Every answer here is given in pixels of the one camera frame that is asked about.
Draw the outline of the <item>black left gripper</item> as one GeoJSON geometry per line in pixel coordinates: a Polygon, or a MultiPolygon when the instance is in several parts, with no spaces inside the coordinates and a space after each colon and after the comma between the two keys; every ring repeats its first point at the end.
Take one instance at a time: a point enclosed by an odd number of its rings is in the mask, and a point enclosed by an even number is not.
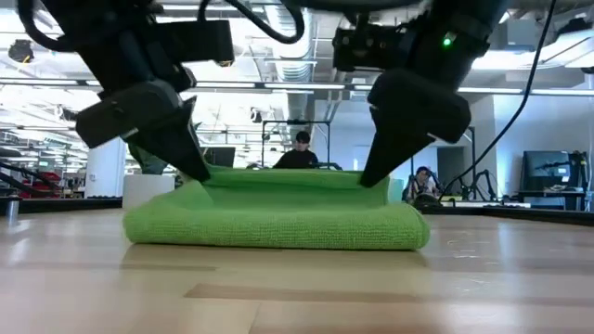
{"type": "Polygon", "coordinates": [[[90,148],[125,138],[205,182],[211,175],[192,122],[196,100],[183,99],[162,80],[137,83],[80,111],[75,131],[90,148]]]}

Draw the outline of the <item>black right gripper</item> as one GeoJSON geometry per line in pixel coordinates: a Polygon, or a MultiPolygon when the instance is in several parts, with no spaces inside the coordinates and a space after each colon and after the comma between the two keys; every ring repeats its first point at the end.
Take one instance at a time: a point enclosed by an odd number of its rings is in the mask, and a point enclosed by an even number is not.
{"type": "Polygon", "coordinates": [[[471,122],[466,99],[404,69],[381,74],[368,93],[375,134],[359,184],[373,187],[434,139],[459,139],[471,122]]]}

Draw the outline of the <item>green microfiber towel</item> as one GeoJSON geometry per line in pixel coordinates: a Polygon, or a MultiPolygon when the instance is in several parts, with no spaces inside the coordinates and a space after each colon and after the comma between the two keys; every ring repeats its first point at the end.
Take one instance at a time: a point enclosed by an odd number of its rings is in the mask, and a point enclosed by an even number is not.
{"type": "Polygon", "coordinates": [[[360,174],[329,170],[213,167],[123,217],[137,244],[415,251],[430,226],[414,207],[388,200],[389,181],[359,184],[360,174]]]}

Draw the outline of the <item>teal translucent plastic basket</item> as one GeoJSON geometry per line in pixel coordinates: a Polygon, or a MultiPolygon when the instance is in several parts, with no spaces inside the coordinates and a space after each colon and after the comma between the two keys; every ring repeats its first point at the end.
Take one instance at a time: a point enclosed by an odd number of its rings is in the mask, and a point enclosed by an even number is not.
{"type": "Polygon", "coordinates": [[[387,199],[389,203],[401,202],[405,190],[403,179],[391,178],[389,180],[387,199]]]}

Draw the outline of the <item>small silver metal cylinder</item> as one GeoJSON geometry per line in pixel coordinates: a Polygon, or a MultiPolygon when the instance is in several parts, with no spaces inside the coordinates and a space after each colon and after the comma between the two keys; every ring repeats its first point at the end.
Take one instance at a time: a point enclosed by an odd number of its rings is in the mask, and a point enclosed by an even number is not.
{"type": "Polygon", "coordinates": [[[16,223],[19,219],[19,196],[9,196],[6,198],[6,219],[10,225],[16,223]]]}

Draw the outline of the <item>person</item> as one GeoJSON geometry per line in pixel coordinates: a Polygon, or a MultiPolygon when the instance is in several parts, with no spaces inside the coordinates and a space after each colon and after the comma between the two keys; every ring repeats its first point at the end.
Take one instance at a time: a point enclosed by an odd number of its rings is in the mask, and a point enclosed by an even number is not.
{"type": "Polygon", "coordinates": [[[275,169],[310,169],[317,167],[318,157],[309,149],[311,136],[300,131],[295,136],[295,148],[285,152],[274,165],[275,169]]]}
{"type": "Polygon", "coordinates": [[[420,166],[416,173],[409,178],[406,202],[413,203],[420,195],[429,195],[434,198],[440,195],[440,188],[433,177],[433,172],[426,166],[420,166]]]}

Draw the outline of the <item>black background monitor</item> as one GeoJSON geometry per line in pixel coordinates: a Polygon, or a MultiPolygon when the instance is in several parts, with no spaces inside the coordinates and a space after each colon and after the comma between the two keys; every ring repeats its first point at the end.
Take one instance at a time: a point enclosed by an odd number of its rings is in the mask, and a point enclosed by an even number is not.
{"type": "Polygon", "coordinates": [[[525,151],[520,190],[543,191],[553,186],[567,186],[570,165],[567,151],[525,151]]]}
{"type": "Polygon", "coordinates": [[[203,157],[210,165],[232,168],[235,155],[236,149],[232,147],[209,147],[204,149],[203,157]]]}

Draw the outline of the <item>white pillar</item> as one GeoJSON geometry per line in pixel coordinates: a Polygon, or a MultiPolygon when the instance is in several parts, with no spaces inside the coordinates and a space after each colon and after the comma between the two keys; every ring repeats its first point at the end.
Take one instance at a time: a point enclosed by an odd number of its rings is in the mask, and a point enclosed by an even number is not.
{"type": "Polygon", "coordinates": [[[125,157],[126,144],[120,137],[90,148],[87,154],[84,196],[121,197],[125,157]]]}

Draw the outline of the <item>red background equipment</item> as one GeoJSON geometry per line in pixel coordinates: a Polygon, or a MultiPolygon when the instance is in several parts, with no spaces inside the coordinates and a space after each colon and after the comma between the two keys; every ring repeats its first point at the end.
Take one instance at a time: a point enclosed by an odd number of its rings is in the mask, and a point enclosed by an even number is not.
{"type": "Polygon", "coordinates": [[[59,198],[61,194],[61,178],[54,172],[39,172],[42,179],[30,174],[21,173],[21,183],[37,191],[44,192],[45,198],[59,198]]]}

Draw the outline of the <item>black ceiling-mounted device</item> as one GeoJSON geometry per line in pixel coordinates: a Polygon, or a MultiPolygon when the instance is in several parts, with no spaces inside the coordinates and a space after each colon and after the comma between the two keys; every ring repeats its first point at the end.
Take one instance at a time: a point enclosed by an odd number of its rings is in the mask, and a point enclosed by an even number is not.
{"type": "Polygon", "coordinates": [[[19,63],[30,63],[34,60],[32,42],[26,39],[16,39],[7,51],[8,57],[19,63]]]}

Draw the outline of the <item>black metal stand frame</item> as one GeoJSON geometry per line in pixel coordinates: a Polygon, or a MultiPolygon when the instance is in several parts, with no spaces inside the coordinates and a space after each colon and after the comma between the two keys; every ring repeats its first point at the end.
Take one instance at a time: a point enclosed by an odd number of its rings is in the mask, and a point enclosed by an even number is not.
{"type": "Polygon", "coordinates": [[[415,175],[419,168],[425,167],[435,174],[431,184],[439,184],[442,188],[446,188],[457,175],[470,168],[477,159],[475,127],[469,126],[458,144],[439,146],[434,142],[410,158],[406,162],[410,171],[408,178],[415,175]]]}

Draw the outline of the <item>black aluminium table frame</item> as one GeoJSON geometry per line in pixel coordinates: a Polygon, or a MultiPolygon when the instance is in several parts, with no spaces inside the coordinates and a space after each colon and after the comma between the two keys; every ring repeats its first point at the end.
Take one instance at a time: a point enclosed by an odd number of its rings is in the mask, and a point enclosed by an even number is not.
{"type": "MultiPolygon", "coordinates": [[[[18,199],[18,203],[18,213],[92,211],[120,209],[122,207],[120,199],[18,199]]],[[[429,215],[488,216],[594,227],[594,212],[526,209],[493,205],[485,207],[431,207],[421,208],[420,212],[429,215]]]]}

